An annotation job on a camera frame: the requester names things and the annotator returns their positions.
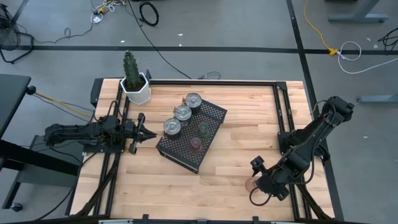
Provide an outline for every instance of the cactus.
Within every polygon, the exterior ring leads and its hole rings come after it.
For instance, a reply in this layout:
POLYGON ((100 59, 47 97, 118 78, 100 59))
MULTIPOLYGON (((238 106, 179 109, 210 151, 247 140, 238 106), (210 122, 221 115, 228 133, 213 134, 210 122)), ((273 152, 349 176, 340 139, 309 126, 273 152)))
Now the cactus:
POLYGON ((142 87, 142 80, 138 72, 136 59, 134 58, 133 54, 128 50, 126 51, 126 53, 124 53, 123 67, 124 73, 126 74, 126 81, 124 86, 130 90, 139 91, 142 87))

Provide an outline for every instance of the potted cactus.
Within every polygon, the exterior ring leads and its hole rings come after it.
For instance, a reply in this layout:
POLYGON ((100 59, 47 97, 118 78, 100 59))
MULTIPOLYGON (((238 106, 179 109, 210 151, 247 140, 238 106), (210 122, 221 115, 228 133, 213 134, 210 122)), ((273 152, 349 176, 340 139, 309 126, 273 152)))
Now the potted cactus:
POLYGON ((143 105, 150 100, 150 88, 147 77, 138 72, 136 59, 130 51, 124 53, 123 59, 124 77, 120 81, 123 91, 129 100, 135 104, 143 105))

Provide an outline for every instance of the desk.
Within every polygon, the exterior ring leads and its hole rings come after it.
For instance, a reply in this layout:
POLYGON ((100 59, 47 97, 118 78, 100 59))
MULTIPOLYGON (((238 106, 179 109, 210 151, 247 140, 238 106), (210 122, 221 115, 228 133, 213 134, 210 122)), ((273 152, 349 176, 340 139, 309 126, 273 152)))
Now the desk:
MULTIPOLYGON (((281 157, 277 143, 280 122, 273 88, 261 86, 263 82, 250 82, 250 86, 249 82, 246 85, 242 81, 230 82, 229 85, 217 85, 217 82, 228 81, 189 80, 196 85, 174 85, 172 81, 171 85, 155 85, 153 81, 150 102, 142 106, 130 104, 128 117, 136 119, 138 112, 143 112, 145 127, 156 132, 158 137, 138 144, 136 155, 128 153, 127 148, 122 154, 111 218, 141 218, 143 214, 149 214, 150 219, 252 220, 253 216, 260 220, 294 219, 290 197, 281 202, 272 198, 266 206, 256 207, 250 203, 249 192, 244 187, 252 174, 251 160, 260 155, 265 166, 270 167, 281 157), (201 85, 206 82, 212 82, 212 85, 201 85), (155 148, 162 136, 164 121, 173 116, 174 106, 180 105, 182 97, 190 92, 199 93, 203 99, 228 110, 199 174, 162 157, 155 148)), ((282 83, 287 85, 295 128, 303 128, 312 120, 303 83, 282 83)), ((97 118, 107 113, 118 85, 118 79, 103 80, 97 118)), ((281 89, 276 91, 282 96, 281 89)), ((124 94, 121 99, 120 105, 123 105, 124 94)), ((280 102, 284 127, 288 131, 284 97, 280 102)), ((97 188, 103 157, 103 154, 95 155, 81 169, 71 214, 78 212, 97 188)), ((315 169, 315 176, 307 185, 308 190, 325 213, 334 217, 325 172, 319 159, 315 161, 315 169)), ((102 197, 100 213, 104 212, 107 192, 105 190, 102 197)), ((297 195, 300 215, 304 217, 298 190, 297 195)))

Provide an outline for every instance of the yellow cable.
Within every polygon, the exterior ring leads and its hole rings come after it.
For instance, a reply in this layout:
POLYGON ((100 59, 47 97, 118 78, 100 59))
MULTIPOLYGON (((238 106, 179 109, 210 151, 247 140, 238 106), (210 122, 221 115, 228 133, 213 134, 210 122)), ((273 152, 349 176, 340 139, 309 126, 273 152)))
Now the yellow cable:
POLYGON ((56 100, 56 99, 54 99, 54 98, 52 98, 52 97, 46 96, 46 95, 44 95, 44 94, 42 94, 42 93, 39 93, 39 92, 35 92, 35 94, 38 95, 38 96, 41 96, 41 97, 43 97, 43 98, 46 98, 46 99, 48 99, 48 100, 57 102, 57 103, 61 104, 62 106, 64 106, 64 107, 70 109, 71 111, 73 111, 73 112, 75 112, 75 113, 77 113, 77 114, 80 114, 80 115, 85 116, 85 117, 87 117, 87 118, 90 118, 90 117, 91 117, 91 115, 88 115, 88 114, 82 113, 82 112, 80 112, 80 111, 77 111, 77 110, 71 108, 70 106, 66 105, 65 103, 62 103, 61 101, 56 100))
POLYGON ((329 55, 332 56, 332 55, 337 54, 338 49, 333 49, 333 48, 327 46, 327 44, 326 44, 325 41, 323 40, 323 35, 322 35, 322 33, 321 33, 317 28, 315 28, 315 27, 312 25, 312 23, 308 20, 308 17, 307 17, 307 5, 308 5, 308 0, 305 1, 305 5, 304 5, 304 17, 305 17, 305 20, 306 20, 307 23, 312 27, 312 29, 314 29, 315 31, 318 32, 319 36, 321 37, 321 40, 322 40, 323 45, 329 50, 329 55))

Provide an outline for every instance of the chair wheel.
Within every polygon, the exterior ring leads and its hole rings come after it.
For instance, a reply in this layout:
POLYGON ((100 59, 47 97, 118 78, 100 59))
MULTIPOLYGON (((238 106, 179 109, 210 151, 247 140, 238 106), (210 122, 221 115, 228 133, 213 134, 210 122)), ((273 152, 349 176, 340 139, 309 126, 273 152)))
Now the chair wheel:
POLYGON ((14 212, 19 212, 23 209, 24 207, 20 203, 12 203, 11 204, 11 209, 13 209, 14 212))

